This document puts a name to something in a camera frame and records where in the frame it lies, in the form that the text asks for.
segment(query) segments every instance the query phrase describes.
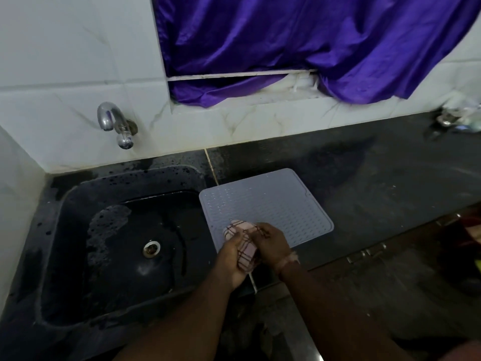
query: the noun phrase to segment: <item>forearm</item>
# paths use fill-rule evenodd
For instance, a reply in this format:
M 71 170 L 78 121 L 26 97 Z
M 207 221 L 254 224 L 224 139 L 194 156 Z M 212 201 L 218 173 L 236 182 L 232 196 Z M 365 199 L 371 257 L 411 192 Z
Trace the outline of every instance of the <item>forearm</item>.
M 411 360 L 375 322 L 334 297 L 298 263 L 286 265 L 281 278 L 324 360 Z
M 211 361 L 215 356 L 230 284 L 211 271 L 189 299 L 115 361 Z

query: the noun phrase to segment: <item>black sink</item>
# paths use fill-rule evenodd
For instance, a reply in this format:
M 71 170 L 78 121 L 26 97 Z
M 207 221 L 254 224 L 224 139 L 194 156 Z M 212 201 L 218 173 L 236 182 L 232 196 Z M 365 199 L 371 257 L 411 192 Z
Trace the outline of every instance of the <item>black sink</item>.
M 200 172 L 178 165 L 71 189 L 53 231 L 42 319 L 69 326 L 192 290 L 216 254 L 198 198 L 205 187 Z M 147 258 L 150 241 L 160 250 Z

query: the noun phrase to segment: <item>wall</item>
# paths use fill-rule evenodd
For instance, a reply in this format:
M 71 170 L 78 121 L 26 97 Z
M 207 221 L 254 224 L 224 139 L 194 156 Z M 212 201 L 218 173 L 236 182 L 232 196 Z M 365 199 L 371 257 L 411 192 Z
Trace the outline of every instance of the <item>wall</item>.
M 480 20 L 406 101 L 262 91 L 204 110 L 170 103 L 150 0 L 0 0 L 0 126 L 47 172 L 64 172 L 413 114 L 453 90 L 481 97 L 479 35 Z M 133 149 L 98 127 L 103 101 L 137 122 Z
M 14 278 L 45 173 L 0 128 L 0 313 Z

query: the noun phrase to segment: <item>sink drain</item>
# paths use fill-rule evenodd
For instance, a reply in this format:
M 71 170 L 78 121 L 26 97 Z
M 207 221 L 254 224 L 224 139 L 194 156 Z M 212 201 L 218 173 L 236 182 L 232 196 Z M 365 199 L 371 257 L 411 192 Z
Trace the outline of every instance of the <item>sink drain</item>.
M 154 258 L 160 252 L 160 243 L 157 241 L 150 241 L 148 242 L 142 251 L 144 257 L 146 258 Z

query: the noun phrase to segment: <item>bracelet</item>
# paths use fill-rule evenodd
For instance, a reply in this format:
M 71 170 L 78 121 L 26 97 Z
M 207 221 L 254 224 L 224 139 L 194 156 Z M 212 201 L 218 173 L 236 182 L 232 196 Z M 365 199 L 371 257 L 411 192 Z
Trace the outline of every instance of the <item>bracelet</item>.
M 288 263 L 291 263 L 291 262 L 300 263 L 300 262 L 299 262 L 299 256 L 297 255 L 297 253 L 291 252 L 290 255 L 284 257 L 282 260 L 280 260 L 280 261 L 274 266 L 274 272 L 276 273 L 276 275 L 279 276 L 279 274 L 280 274 L 280 272 L 282 271 L 282 269 L 284 268 L 284 266 L 286 266 Z

